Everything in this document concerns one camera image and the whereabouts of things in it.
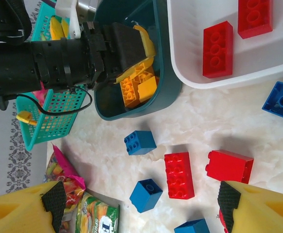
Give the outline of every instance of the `green package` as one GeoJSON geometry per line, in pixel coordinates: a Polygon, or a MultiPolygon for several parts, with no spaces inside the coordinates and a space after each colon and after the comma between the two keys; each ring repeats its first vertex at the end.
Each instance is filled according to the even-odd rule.
{"type": "Polygon", "coordinates": [[[78,204],[75,233],[118,233],[119,207],[111,207],[89,193],[78,204]]]}

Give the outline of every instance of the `teal basket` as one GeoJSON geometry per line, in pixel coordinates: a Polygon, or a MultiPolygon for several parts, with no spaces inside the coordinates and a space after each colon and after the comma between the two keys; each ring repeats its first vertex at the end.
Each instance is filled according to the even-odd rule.
{"type": "MultiPolygon", "coordinates": [[[[41,40],[41,33],[50,40],[50,19],[55,15],[55,10],[42,3],[40,12],[35,25],[32,41],[41,40]]],[[[34,99],[32,93],[25,93],[34,99]]],[[[86,93],[76,89],[76,94],[69,91],[54,93],[49,90],[43,105],[43,109],[49,112],[63,112],[79,109],[82,105],[86,93]]],[[[37,106],[28,98],[18,97],[16,99],[17,112],[28,111],[32,113],[33,119],[37,121],[37,126],[20,123],[23,140],[28,151],[32,150],[35,144],[61,138],[69,134],[77,113],[64,116],[48,116],[41,114],[37,106]]]]}

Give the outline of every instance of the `red duplo block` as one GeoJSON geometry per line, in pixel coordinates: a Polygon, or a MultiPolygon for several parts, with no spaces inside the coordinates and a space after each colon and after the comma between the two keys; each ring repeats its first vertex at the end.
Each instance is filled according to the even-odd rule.
{"type": "Polygon", "coordinates": [[[209,159],[205,167],[209,177],[218,181],[249,182],[253,158],[226,150],[213,150],[209,153],[209,159]]]}
{"type": "Polygon", "coordinates": [[[232,74],[233,27],[228,21],[204,29],[203,76],[218,78],[232,74]]]}
{"type": "Polygon", "coordinates": [[[169,197],[189,199],[195,196],[189,153],[174,153],[164,156],[169,197]]]}
{"type": "Polygon", "coordinates": [[[273,0],[239,0],[238,33],[243,38],[273,30],[273,0]]]}

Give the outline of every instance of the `table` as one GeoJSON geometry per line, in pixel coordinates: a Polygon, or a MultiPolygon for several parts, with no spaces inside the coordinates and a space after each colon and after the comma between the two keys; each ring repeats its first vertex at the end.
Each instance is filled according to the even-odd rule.
{"type": "MultiPolygon", "coordinates": [[[[223,233],[217,217],[220,182],[206,176],[211,150],[254,157],[249,184],[283,193],[283,118],[262,110],[275,81],[231,90],[183,86],[168,108],[138,118],[104,121],[94,104],[79,113],[70,134],[53,141],[85,178],[87,187],[121,201],[121,233],[173,233],[187,220],[204,217],[212,233],[223,233]],[[157,149],[128,156],[124,137],[151,130],[157,149]],[[188,151],[195,197],[168,198],[164,154],[188,151]],[[139,180],[163,189],[153,210],[139,214],[129,197],[139,180]]],[[[48,144],[48,156],[52,153],[48,144]]]]}

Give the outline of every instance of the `teal plastic bin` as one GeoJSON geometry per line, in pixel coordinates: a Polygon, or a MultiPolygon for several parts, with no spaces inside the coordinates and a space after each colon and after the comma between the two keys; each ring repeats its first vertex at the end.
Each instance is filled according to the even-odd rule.
{"type": "Polygon", "coordinates": [[[180,93],[182,82],[177,78],[171,63],[166,0],[103,0],[95,14],[101,25],[113,22],[133,27],[144,27],[156,46],[153,64],[160,78],[153,97],[135,109],[124,106],[120,85],[111,85],[95,91],[95,107],[104,120],[138,117],[171,105],[180,93]]]}
{"type": "MultiPolygon", "coordinates": [[[[32,40],[41,40],[41,32],[50,40],[50,19],[55,15],[55,10],[42,3],[40,12],[35,25],[32,40]]],[[[53,93],[48,91],[43,109],[49,112],[63,112],[79,109],[84,100],[86,93],[76,89],[77,94],[70,94],[68,91],[62,93],[53,93]]],[[[25,93],[35,99],[32,93],[25,93]]],[[[47,116],[40,114],[36,105],[25,97],[16,99],[17,112],[28,111],[33,114],[33,119],[38,121],[37,126],[29,125],[23,122],[20,123],[21,133],[26,146],[26,150],[30,151],[35,144],[50,141],[69,134],[74,123],[77,113],[64,116],[47,116]]]]}

